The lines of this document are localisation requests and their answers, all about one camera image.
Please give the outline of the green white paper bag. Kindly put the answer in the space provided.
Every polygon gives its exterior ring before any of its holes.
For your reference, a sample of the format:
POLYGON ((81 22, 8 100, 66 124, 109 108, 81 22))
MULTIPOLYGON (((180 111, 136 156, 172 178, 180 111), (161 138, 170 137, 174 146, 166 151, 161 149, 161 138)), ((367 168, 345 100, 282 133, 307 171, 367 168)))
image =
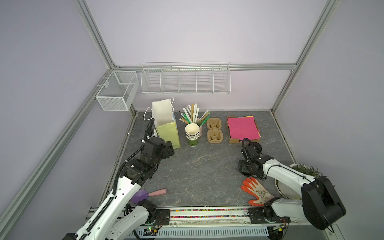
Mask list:
POLYGON ((181 144, 173 102, 173 97, 152 102, 152 106, 146 109, 143 119, 154 120, 157 135, 165 142, 170 141, 174 149, 179 149, 181 144))

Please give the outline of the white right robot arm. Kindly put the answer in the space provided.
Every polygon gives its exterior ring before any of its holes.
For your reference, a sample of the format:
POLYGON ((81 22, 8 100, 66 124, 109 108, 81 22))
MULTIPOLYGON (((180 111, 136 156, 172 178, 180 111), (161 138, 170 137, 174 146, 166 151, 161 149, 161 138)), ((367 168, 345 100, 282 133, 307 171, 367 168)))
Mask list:
POLYGON ((244 160, 239 161, 239 171, 246 177, 241 189, 254 196, 249 204, 263 208, 259 215, 267 223, 294 218, 306 220, 313 227, 325 230, 346 215, 344 204, 326 176, 307 175, 283 165, 273 157, 262 154, 261 145, 249 139, 242 140, 241 152, 244 160), (268 178, 284 184, 300 198, 274 197, 261 184, 268 178))

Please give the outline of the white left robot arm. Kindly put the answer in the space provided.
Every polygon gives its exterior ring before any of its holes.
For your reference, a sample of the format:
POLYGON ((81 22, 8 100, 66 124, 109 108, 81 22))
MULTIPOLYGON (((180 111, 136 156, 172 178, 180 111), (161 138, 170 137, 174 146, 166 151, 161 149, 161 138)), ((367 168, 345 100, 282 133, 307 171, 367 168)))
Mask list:
POLYGON ((161 160, 175 154, 170 141, 153 135, 154 120, 146 127, 142 145, 121 164, 113 188, 92 217, 66 240, 123 240, 139 226, 153 223, 157 207, 148 200, 139 201, 120 221, 119 215, 143 184, 158 170, 161 160))

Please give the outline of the paper cups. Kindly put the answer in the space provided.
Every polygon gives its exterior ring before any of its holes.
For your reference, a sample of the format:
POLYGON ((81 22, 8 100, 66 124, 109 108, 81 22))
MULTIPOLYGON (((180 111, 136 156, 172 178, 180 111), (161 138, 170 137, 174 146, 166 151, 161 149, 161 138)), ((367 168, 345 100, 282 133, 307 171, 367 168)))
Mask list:
POLYGON ((195 147, 199 142, 200 127, 194 123, 186 125, 185 135, 186 135, 189 146, 195 147))

